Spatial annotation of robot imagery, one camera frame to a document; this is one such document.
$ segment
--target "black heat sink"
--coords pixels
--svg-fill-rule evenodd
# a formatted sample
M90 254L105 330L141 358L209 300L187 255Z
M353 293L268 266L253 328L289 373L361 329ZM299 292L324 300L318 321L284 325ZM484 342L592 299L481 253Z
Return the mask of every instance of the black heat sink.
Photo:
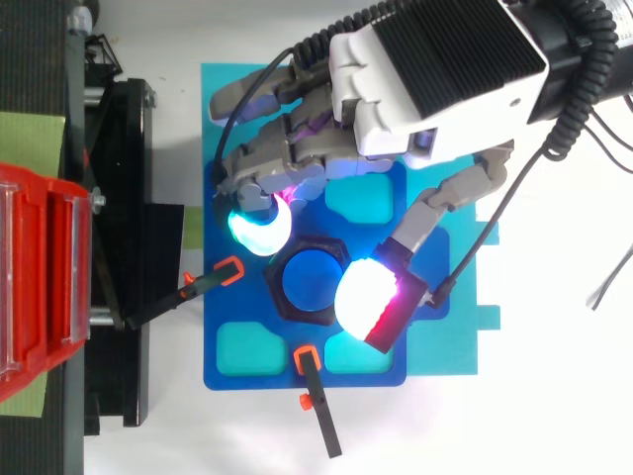
M497 0L414 0L373 28L422 119L545 69Z

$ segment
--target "red plastic container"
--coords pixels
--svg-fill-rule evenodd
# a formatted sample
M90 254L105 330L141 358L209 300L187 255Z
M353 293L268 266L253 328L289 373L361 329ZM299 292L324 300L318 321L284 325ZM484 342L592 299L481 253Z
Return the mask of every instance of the red plastic container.
M88 337L91 212L80 186L0 164L0 402Z

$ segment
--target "orange clamp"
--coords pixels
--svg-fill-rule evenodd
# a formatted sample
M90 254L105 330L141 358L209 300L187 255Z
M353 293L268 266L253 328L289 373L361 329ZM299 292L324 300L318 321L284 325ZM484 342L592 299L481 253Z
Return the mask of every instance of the orange clamp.
M311 352L313 354L313 358L315 359L316 369L320 371L320 358L318 357L318 351L313 344L304 344L295 350L293 355L295 356L295 365L297 365L297 371L299 374L304 376L304 368L301 364L301 358L299 357L303 353Z
M304 393L299 396L299 404L304 411L309 411L313 408L313 398L310 397L310 394Z
M196 278L192 276L189 272L185 272L183 274L183 277L185 278L185 285L193 284L196 281Z
M222 285L223 287L226 287L230 284L232 284L233 282L238 281L239 279L241 279L244 276L244 264L242 263L241 260L239 260L236 256L232 255L231 257L227 257L225 260L218 262L216 265L214 265L214 270L218 270L221 269L222 267L224 267L227 264L235 264L235 267L237 267L237 274L233 275L232 277L230 277L229 279L225 280Z

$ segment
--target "white table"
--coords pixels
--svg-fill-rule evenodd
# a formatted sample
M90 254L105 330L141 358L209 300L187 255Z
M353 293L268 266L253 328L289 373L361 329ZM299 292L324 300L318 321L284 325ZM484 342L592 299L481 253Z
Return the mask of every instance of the white table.
M110 0L107 33L126 76L158 94L153 199L202 204L200 63L268 62L282 48L367 6L361 0ZM621 100L598 108L627 138ZM518 137L516 174L551 125ZM605 140L633 166L633 155ZM202 301L152 324L150 412L137 429L102 420L87 438L90 475L633 473L633 264L596 313L586 297L633 241L633 176L583 136L563 163L539 162L482 250L479 376L409 378L329 390L343 456L327 459L300 390L212 392L202 380ZM501 193L484 200L482 220ZM202 271L202 252L183 267Z

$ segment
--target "blue disc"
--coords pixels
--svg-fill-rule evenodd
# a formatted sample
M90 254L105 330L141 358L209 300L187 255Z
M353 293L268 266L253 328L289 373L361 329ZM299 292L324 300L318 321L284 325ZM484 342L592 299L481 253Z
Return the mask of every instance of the blue disc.
M343 271L334 257L322 250L304 250L284 269L284 293L300 310L317 312L334 303Z

